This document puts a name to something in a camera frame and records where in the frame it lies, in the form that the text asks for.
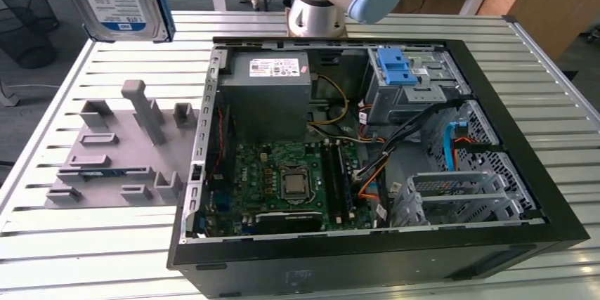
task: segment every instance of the blue drive bay latch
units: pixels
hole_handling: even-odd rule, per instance
[[[414,86],[419,83],[416,76],[411,73],[411,61],[406,58],[400,48],[379,48],[378,60],[387,84]]]

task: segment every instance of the metal slatted table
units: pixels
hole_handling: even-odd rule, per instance
[[[282,13],[175,12],[176,42],[92,43],[59,89],[0,189],[0,293],[7,299],[200,299],[166,269],[175,207],[44,210],[46,192],[75,142],[84,100],[122,98],[143,79],[162,107],[200,107],[214,36],[283,36]],[[498,17],[399,15],[348,24],[351,37],[462,39],[479,61],[592,239],[492,278],[351,289],[286,298],[600,299],[600,118],[519,25]]]

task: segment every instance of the green motherboard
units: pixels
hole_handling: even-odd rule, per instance
[[[274,212],[320,212],[320,230],[371,227],[367,203],[352,206],[351,217],[331,219],[327,204],[327,180],[322,163],[322,143],[243,143],[235,154],[232,208],[220,217],[220,235],[243,235],[244,226],[258,214]],[[348,172],[359,167],[352,143],[340,146]]]

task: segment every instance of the yellow wire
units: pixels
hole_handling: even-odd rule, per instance
[[[330,79],[324,75],[318,75],[318,76],[323,77],[326,79],[326,81],[330,82],[330,84],[340,92],[342,97],[344,98],[344,110],[343,110],[342,115],[339,117],[336,117],[335,119],[331,119],[331,120],[327,120],[327,121],[312,121],[312,122],[308,122],[308,124],[312,125],[312,126],[323,126],[324,124],[336,123],[338,121],[340,121],[344,118],[344,116],[346,116],[346,114],[348,112],[348,98],[346,98],[346,94],[344,94],[344,91],[342,90],[340,86],[338,86],[338,84],[332,81],[332,79]]]

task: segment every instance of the motherboard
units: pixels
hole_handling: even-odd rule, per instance
[[[216,235],[370,228],[370,206],[352,202],[358,168],[352,143],[238,144],[234,189],[214,194]]]

